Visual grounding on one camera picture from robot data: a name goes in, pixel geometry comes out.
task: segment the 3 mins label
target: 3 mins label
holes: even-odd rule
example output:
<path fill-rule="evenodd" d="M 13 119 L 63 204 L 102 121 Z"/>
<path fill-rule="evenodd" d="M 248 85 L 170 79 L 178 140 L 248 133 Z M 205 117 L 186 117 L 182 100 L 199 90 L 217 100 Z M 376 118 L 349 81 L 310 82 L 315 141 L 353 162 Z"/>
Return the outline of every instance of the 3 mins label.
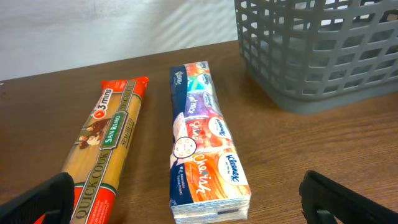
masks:
<path fill-rule="evenodd" d="M 95 119 L 101 119 L 105 117 L 106 109 L 108 109 L 108 103 L 109 99 L 111 98 L 112 92 L 112 89 L 105 89 L 104 94 L 102 95 L 101 99 L 99 99 L 99 102 L 95 107 L 95 111 L 93 113 L 93 117 Z"/>

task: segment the white wall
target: white wall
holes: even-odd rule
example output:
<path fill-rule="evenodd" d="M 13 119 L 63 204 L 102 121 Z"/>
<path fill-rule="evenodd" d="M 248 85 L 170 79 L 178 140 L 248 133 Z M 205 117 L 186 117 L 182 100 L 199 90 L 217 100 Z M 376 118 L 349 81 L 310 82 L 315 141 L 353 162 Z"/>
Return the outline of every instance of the white wall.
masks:
<path fill-rule="evenodd" d="M 235 39 L 233 0 L 0 0 L 0 80 Z"/>

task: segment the pasta package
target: pasta package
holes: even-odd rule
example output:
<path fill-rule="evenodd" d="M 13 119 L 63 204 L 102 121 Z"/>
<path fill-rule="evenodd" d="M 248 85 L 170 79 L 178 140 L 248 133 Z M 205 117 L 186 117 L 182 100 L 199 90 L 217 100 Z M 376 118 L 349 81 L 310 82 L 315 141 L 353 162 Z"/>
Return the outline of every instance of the pasta package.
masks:
<path fill-rule="evenodd" d="M 220 111 L 208 62 L 171 68 L 170 88 L 170 207 L 176 223 L 246 219 L 251 191 Z"/>
<path fill-rule="evenodd" d="M 148 78 L 102 82 L 63 171 L 75 182 L 72 224 L 107 223 Z"/>

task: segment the gray plastic basket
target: gray plastic basket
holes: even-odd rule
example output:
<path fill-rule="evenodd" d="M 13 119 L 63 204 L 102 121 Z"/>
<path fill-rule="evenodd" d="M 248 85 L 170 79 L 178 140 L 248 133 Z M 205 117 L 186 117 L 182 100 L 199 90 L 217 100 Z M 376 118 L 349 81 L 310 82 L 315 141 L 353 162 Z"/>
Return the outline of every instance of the gray plastic basket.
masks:
<path fill-rule="evenodd" d="M 235 0 L 239 49 L 283 109 L 398 91 L 398 0 Z"/>

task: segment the wooden table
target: wooden table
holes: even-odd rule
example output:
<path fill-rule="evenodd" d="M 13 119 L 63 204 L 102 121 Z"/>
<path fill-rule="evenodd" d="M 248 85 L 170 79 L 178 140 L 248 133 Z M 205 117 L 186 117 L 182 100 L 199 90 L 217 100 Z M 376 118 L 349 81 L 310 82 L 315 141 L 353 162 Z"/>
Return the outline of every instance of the wooden table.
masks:
<path fill-rule="evenodd" d="M 4 81 L 0 203 L 59 172 L 101 80 L 147 75 L 110 223 L 173 223 L 169 68 L 201 60 L 252 190 L 249 220 L 235 223 L 306 223 L 299 185 L 308 169 L 398 211 L 398 93 L 310 116 L 282 111 L 248 76 L 237 42 Z"/>

